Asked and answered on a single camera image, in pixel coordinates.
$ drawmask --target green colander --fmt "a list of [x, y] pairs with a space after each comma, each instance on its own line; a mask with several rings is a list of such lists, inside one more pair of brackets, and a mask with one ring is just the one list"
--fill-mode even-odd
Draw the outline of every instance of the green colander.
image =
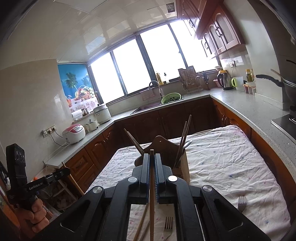
[[178, 100], [181, 99], [181, 95], [179, 93], [170, 93], [170, 94], [167, 94], [166, 96], [163, 97], [163, 99], [161, 100], [161, 103], [164, 104], [164, 102], [166, 100], [169, 100], [170, 98], [172, 97], [175, 97], [177, 98]]

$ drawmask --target hand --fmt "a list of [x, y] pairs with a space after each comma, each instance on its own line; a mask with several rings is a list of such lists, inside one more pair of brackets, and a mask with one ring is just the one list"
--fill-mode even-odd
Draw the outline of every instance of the hand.
[[20, 228], [29, 238], [34, 237], [36, 233], [49, 224], [48, 219], [45, 217], [46, 211], [42, 205], [42, 200], [38, 198], [32, 205], [33, 212], [23, 208], [15, 209], [15, 215], [20, 222]]

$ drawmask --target electrical outlet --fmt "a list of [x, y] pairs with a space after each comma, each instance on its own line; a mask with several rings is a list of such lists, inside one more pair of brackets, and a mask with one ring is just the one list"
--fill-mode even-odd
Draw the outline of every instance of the electrical outlet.
[[229, 65], [230, 65], [231, 68], [235, 67], [235, 66], [236, 66], [236, 65], [235, 65], [235, 61], [231, 61], [231, 62], [229, 62]]
[[53, 125], [45, 130], [42, 130], [41, 133], [42, 133], [43, 137], [47, 137], [49, 134], [53, 133], [56, 130], [57, 130], [56, 126]]

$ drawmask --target palm tree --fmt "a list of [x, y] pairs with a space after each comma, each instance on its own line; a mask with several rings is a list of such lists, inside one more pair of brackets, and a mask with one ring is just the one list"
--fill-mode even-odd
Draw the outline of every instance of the palm tree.
[[68, 79], [65, 80], [67, 86], [68, 86], [70, 89], [75, 88], [76, 90], [78, 90], [78, 89], [76, 88], [76, 86], [75, 86], [75, 85], [78, 84], [78, 81], [76, 80], [76, 75], [73, 74], [73, 73], [66, 73], [66, 75], [67, 75], [67, 77], [68, 77]]
[[88, 77], [83, 77], [82, 79], [82, 83], [85, 85], [85, 86], [90, 86], [90, 82], [89, 82], [89, 78]]

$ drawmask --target window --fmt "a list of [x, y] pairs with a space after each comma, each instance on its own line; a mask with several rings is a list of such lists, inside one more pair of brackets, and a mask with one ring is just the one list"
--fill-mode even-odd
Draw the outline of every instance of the window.
[[201, 40], [193, 39], [183, 21], [170, 24], [180, 44], [188, 66], [194, 67], [195, 71], [214, 69], [218, 65], [216, 58], [207, 60]]
[[151, 79], [135, 39], [113, 50], [127, 93], [148, 87]]
[[110, 53], [92, 63], [91, 69], [104, 103], [124, 96]]
[[141, 37], [155, 73], [162, 79], [166, 73], [165, 80], [179, 77], [178, 69], [185, 69], [185, 64], [168, 25], [141, 33]]
[[185, 69], [185, 63], [195, 71], [218, 65], [215, 58], [207, 59], [201, 41], [193, 40], [181, 20], [135, 35], [114, 48], [91, 64], [104, 103], [147, 88], [157, 72], [168, 82], [179, 77], [178, 69]]

